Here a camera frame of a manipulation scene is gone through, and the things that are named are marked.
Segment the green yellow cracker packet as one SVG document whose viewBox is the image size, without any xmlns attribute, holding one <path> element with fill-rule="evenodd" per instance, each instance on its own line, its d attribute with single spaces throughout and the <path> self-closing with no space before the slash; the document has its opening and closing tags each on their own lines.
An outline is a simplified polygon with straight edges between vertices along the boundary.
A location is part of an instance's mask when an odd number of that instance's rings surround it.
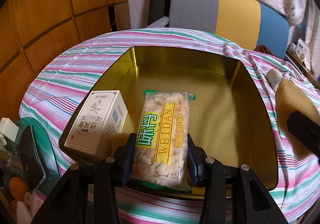
<svg viewBox="0 0 320 224">
<path fill-rule="evenodd" d="M 195 95 L 145 91 L 144 99 L 131 178 L 155 189 L 189 191 L 187 133 Z"/>
</svg>

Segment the beige cardboard box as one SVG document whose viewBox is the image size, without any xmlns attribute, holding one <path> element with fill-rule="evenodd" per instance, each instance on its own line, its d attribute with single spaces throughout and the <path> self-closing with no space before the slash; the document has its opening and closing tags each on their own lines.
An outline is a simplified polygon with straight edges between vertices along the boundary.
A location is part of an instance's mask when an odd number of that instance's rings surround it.
<svg viewBox="0 0 320 224">
<path fill-rule="evenodd" d="M 90 160 L 101 160 L 111 152 L 111 137 L 122 132 L 127 107 L 119 90 L 91 91 L 64 143 Z"/>
</svg>

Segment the tan yellow cloth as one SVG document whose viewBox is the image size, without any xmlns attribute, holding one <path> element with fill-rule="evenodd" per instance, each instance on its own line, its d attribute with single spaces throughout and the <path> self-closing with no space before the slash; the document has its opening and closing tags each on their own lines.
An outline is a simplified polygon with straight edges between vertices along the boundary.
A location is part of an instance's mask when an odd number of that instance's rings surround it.
<svg viewBox="0 0 320 224">
<path fill-rule="evenodd" d="M 297 160 L 319 157 L 319 112 L 307 95 L 282 78 L 276 90 L 277 125 L 292 146 Z"/>
</svg>

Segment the gold metal tin tray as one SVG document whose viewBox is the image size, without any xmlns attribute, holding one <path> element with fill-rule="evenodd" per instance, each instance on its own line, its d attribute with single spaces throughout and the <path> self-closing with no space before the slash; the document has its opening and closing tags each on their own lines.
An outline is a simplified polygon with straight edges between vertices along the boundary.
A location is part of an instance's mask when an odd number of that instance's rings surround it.
<svg viewBox="0 0 320 224">
<path fill-rule="evenodd" d="M 247 164 L 268 190 L 278 184 L 277 149 L 267 109 L 244 62 L 186 48 L 129 48 L 93 86 L 119 90 L 136 132 L 145 90 L 187 92 L 188 132 L 208 156 L 231 167 Z"/>
</svg>

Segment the wooden side desk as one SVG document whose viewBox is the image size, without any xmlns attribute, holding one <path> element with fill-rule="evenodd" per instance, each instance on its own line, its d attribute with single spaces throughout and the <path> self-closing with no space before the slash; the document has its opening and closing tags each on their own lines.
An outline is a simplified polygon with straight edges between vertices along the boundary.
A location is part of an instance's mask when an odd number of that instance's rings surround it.
<svg viewBox="0 0 320 224">
<path fill-rule="evenodd" d="M 299 69 L 301 74 L 303 74 L 316 89 L 319 89 L 319 81 L 317 80 L 317 77 L 310 70 L 308 70 L 294 54 L 287 51 L 285 58 L 291 61 Z"/>
</svg>

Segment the white blue product box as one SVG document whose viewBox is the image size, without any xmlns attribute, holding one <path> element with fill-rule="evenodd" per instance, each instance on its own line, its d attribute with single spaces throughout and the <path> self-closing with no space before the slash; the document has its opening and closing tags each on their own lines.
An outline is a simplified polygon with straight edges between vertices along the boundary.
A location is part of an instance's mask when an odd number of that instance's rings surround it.
<svg viewBox="0 0 320 224">
<path fill-rule="evenodd" d="M 309 55 L 309 47 L 301 38 L 297 41 L 295 55 L 301 62 L 304 62 Z"/>
</svg>

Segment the dark red cloth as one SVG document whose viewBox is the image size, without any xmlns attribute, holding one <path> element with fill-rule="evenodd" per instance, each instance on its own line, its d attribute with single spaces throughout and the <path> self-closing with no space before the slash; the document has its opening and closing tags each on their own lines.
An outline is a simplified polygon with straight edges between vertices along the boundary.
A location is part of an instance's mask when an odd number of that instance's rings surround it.
<svg viewBox="0 0 320 224">
<path fill-rule="evenodd" d="M 262 54 L 267 54 L 267 55 L 271 55 L 271 56 L 273 56 L 273 57 L 276 57 L 276 55 L 274 55 L 274 54 L 271 52 L 271 50 L 270 50 L 267 46 L 265 46 L 265 45 L 257 45 L 257 46 L 255 47 L 254 51 L 260 52 L 260 53 L 262 53 Z"/>
</svg>

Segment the striped bed sheet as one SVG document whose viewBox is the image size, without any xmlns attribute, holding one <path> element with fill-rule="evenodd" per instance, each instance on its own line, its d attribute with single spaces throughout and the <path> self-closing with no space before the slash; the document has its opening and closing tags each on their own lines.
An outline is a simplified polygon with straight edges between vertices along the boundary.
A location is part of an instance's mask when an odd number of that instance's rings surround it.
<svg viewBox="0 0 320 224">
<path fill-rule="evenodd" d="M 319 92 L 289 63 L 270 55 L 241 48 L 215 34 L 187 29 L 135 29 L 103 34 L 84 41 L 57 56 L 28 87 L 20 117 L 38 120 L 53 146 L 60 174 L 73 160 L 58 147 L 72 113 L 100 76 L 133 46 L 179 47 L 208 51 L 241 61 L 251 75 L 270 116 L 278 152 L 279 182 L 271 195 L 288 221 L 295 221 L 319 198 L 319 164 L 310 155 L 298 161 L 292 147 L 274 123 L 275 97 L 266 79 L 278 69 L 319 106 Z"/>
</svg>

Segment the grey yellow blue chair back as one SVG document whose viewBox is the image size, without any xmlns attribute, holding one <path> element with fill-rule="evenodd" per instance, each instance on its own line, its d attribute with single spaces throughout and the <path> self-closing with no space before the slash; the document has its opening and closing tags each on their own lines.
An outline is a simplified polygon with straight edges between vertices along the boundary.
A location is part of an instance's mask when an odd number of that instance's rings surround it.
<svg viewBox="0 0 320 224">
<path fill-rule="evenodd" d="M 169 27 L 210 32 L 248 50 L 264 45 L 281 59 L 289 37 L 286 19 L 257 0 L 170 0 Z"/>
</svg>

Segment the orange wooden wardrobe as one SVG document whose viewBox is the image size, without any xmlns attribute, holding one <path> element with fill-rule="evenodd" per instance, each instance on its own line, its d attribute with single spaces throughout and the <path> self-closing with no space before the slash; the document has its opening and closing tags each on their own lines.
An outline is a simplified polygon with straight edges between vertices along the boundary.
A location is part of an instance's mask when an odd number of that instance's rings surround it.
<svg viewBox="0 0 320 224">
<path fill-rule="evenodd" d="M 1 117 L 18 119 L 27 88 L 62 52 L 130 27 L 129 0 L 6 0 L 1 7 Z"/>
</svg>

